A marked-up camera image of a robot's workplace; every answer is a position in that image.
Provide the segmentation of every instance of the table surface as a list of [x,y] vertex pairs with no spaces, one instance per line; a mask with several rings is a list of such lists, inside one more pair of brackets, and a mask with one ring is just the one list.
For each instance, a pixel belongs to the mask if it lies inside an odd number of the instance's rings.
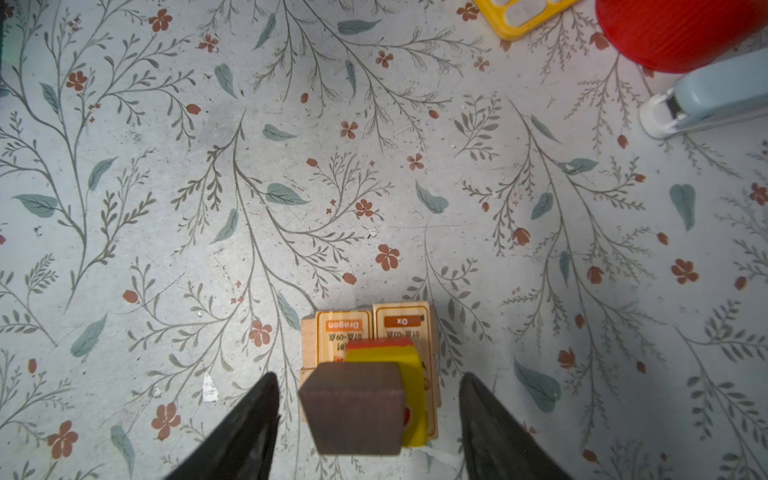
[[[4,477],[162,478],[274,371],[272,478],[465,476],[465,372],[574,478],[768,478],[768,120],[648,137],[675,77],[590,0],[515,43],[436,0],[5,10]],[[319,457],[299,318],[400,300],[439,439]]]

